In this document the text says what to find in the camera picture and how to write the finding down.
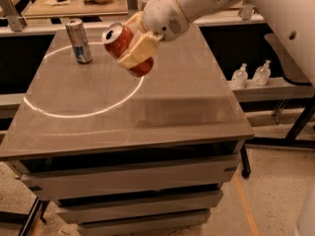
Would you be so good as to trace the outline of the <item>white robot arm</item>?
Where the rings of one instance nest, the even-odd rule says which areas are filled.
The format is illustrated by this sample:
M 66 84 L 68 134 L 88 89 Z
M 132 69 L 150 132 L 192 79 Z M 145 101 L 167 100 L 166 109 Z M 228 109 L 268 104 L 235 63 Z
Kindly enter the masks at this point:
M 217 13 L 238 0 L 148 0 L 141 15 L 150 31 L 161 32 L 162 23 L 175 10 L 190 23 Z M 284 50 L 309 82 L 314 81 L 315 0 L 248 0 L 274 32 Z M 238 207 L 226 207 L 203 229 L 184 236 L 314 236 L 313 150 L 258 149 L 259 172 L 250 183 L 238 176 L 230 186 Z

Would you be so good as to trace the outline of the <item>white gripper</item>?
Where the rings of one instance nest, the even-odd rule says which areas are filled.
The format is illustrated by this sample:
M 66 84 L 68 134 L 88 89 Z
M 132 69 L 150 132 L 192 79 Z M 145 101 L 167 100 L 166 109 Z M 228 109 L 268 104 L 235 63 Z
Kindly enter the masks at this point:
M 177 0 L 148 0 L 142 13 L 135 13 L 124 26 L 135 32 L 131 45 L 118 58 L 118 64 L 129 70 L 158 51 L 161 40 L 172 41 L 189 30 L 190 23 Z

